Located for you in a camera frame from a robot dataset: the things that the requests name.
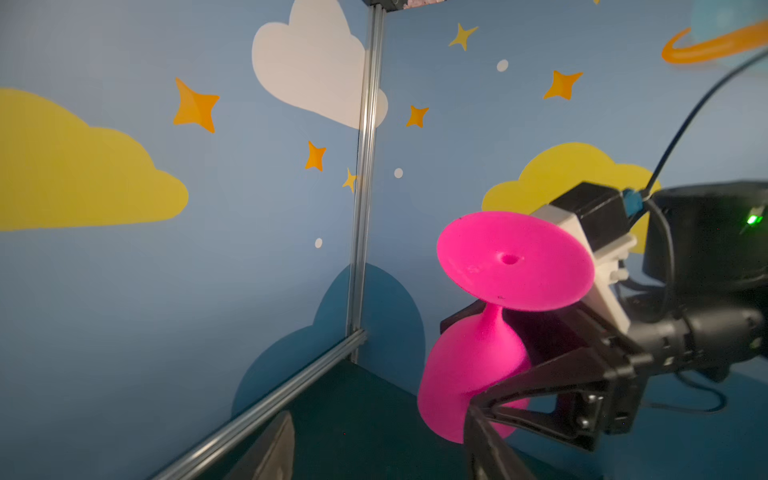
table surface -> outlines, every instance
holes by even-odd
[[[342,361],[286,409],[296,429],[293,480],[466,480],[465,452],[430,431],[416,397]],[[205,471],[221,480],[260,430]],[[576,480],[518,452],[540,480]]]

white cloud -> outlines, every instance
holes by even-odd
[[[359,127],[366,50],[349,32],[337,0],[296,0],[288,25],[259,28],[251,54],[256,77],[276,98]],[[386,112],[386,95],[379,90],[376,126]]]

orange planet ring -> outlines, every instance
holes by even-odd
[[[685,48],[675,48],[674,44],[690,33],[690,28],[681,31],[667,42],[661,51],[661,57],[669,63],[698,63],[717,60],[768,45],[768,19],[749,27],[739,28],[712,40]]]

dark blue cloud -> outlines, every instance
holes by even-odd
[[[232,403],[239,415],[344,336],[349,267],[331,283],[314,323],[275,342],[246,371]],[[416,393],[424,369],[424,326],[406,288],[384,270],[366,265],[362,326],[369,340],[359,363],[383,379]]]

pink wine glass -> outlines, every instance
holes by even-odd
[[[433,432],[463,443],[469,401],[531,367],[502,308],[554,310],[582,298],[594,281],[589,252],[557,225],[512,212],[478,212],[448,225],[437,244],[440,265],[462,289],[486,302],[438,339],[419,387],[419,412]],[[528,399],[508,406],[525,408]],[[515,429],[493,424],[502,437]]]

